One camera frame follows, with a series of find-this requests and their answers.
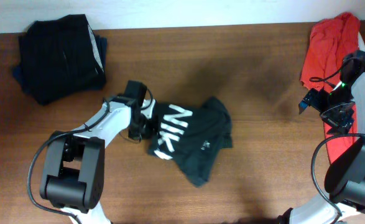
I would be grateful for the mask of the dark green Nike t-shirt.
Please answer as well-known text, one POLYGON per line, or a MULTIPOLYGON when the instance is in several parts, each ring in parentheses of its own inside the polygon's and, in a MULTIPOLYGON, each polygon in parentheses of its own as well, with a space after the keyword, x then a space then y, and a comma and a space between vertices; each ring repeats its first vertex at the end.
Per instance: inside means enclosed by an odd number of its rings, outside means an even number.
POLYGON ((209 181, 220 150, 233 146, 230 114, 214 96, 200 107, 157 103, 152 119, 155 133, 148 154, 174 161, 195 187, 209 181))

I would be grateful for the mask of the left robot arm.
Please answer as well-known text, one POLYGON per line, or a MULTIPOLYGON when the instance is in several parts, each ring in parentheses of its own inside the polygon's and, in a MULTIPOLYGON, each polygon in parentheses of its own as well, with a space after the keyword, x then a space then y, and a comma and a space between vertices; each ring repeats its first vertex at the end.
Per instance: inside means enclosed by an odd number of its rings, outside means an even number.
POLYGON ((104 99, 101 109, 72 131, 54 132, 36 152, 45 152, 39 194, 52 207, 42 210, 68 216, 73 223, 109 223, 100 204, 104 188, 105 149, 124 130, 139 143, 152 131, 148 120, 155 106, 151 91, 128 81, 124 93, 104 99))

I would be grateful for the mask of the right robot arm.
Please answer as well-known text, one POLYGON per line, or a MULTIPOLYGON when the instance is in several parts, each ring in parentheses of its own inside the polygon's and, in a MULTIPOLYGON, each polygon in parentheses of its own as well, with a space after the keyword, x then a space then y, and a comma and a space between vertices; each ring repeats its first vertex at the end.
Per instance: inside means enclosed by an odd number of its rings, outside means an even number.
POLYGON ((298 107, 311 106, 331 129, 312 155, 311 177, 317 195, 306 204, 288 209, 277 223, 342 223, 343 219, 365 214, 365 51, 345 56, 337 70, 340 82, 331 92, 310 89, 298 107), (315 161, 327 142, 354 137, 355 141, 335 161, 320 188, 315 175, 315 161))

